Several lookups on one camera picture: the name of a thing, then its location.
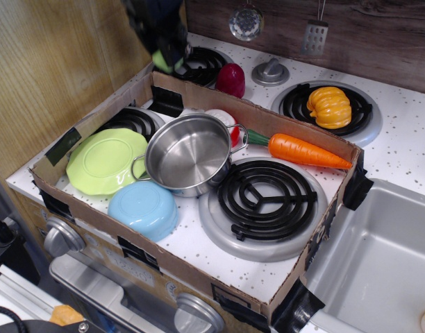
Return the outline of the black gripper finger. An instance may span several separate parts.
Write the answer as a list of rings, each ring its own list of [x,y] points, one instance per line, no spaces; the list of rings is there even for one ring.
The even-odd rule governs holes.
[[[178,70],[191,56],[192,51],[193,47],[189,42],[186,45],[174,46],[171,50],[172,71]]]

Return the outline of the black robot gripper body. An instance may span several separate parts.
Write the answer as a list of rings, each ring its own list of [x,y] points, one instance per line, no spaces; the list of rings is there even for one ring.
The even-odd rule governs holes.
[[[178,49],[184,52],[187,31],[179,10],[182,1],[122,1],[129,24],[148,52]]]

